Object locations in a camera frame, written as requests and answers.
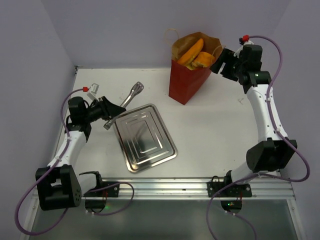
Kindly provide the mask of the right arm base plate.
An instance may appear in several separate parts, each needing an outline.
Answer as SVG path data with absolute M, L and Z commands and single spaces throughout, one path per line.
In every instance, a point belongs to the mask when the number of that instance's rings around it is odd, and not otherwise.
M 211 180 L 206 183 L 208 196 L 211 198 L 214 194 L 216 194 L 218 191 L 220 191 L 230 183 L 231 178 L 229 176 L 213 176 Z M 234 184 L 224 190 L 221 190 L 216 196 L 218 198 L 250 198 L 253 196 L 253 194 L 251 186 L 249 184 Z

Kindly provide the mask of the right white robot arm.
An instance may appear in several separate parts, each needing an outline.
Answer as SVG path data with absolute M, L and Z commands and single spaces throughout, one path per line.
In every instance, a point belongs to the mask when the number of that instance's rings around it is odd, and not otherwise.
M 260 45 L 244 44 L 236 52 L 224 48 L 211 66 L 211 71 L 239 82 L 247 96 L 256 121 L 258 143 L 246 152 L 245 163 L 227 172 L 221 183 L 227 196 L 235 196 L 240 181 L 251 174 L 269 174 L 284 169 L 297 147 L 281 125 L 271 87 L 271 75 L 261 69 L 263 49 Z

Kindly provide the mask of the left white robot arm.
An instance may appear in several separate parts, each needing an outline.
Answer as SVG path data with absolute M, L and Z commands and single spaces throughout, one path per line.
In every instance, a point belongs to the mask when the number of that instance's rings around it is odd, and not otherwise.
M 40 207 L 43 211 L 78 207 L 82 196 L 103 193 L 104 184 L 98 171 L 76 174 L 76 163 L 82 148 L 88 142 L 92 126 L 99 119 L 112 120 L 124 113 L 124 107 L 115 105 L 102 96 L 91 105 L 80 96 L 68 100 L 69 116 L 64 124 L 63 143 L 47 167 L 35 173 Z

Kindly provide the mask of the metal tongs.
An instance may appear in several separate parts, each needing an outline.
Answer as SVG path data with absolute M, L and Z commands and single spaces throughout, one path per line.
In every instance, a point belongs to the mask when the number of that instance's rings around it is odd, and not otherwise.
M 122 104 L 120 105 L 122 108 L 126 108 L 131 101 L 137 96 L 139 95 L 142 91 L 144 90 L 144 85 L 140 82 L 137 81 L 131 88 L 128 96 L 124 99 L 124 101 L 122 102 Z M 118 118 L 118 116 L 113 117 L 111 120 L 108 120 L 105 124 L 104 124 L 104 128 L 108 131 L 111 126 L 115 123 L 116 119 Z

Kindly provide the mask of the round flower bread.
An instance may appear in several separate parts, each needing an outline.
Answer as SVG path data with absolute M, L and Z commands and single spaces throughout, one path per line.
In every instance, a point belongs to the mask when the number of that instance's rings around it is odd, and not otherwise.
M 215 60 L 216 58 L 212 54 L 201 51 L 192 61 L 191 65 L 195 68 L 207 68 L 210 67 Z

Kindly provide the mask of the red paper bag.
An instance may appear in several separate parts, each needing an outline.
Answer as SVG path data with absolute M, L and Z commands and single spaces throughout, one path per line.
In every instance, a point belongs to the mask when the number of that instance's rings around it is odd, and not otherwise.
M 219 38 L 208 36 L 202 32 L 195 32 L 183 37 L 178 36 L 177 40 L 170 44 L 171 69 L 168 96 L 182 105 L 185 105 L 197 93 L 211 74 L 211 66 L 193 67 L 192 62 L 186 66 L 177 63 L 178 59 L 200 38 L 203 39 L 201 52 L 212 54 L 216 62 L 225 48 Z

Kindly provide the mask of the long bread loaf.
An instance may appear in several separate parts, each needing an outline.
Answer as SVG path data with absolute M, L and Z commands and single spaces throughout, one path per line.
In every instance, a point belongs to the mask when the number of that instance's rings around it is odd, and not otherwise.
M 182 55 L 178 60 L 177 63 L 182 66 L 189 65 L 196 56 L 201 52 L 204 46 L 204 40 L 200 38 L 184 55 Z

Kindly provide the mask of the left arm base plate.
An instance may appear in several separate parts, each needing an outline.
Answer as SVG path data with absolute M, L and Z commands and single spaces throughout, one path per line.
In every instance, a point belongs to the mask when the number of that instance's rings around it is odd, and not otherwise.
M 85 193 L 84 197 L 117 198 L 119 196 L 119 185 L 117 183 L 117 181 L 102 181 L 95 188 Z

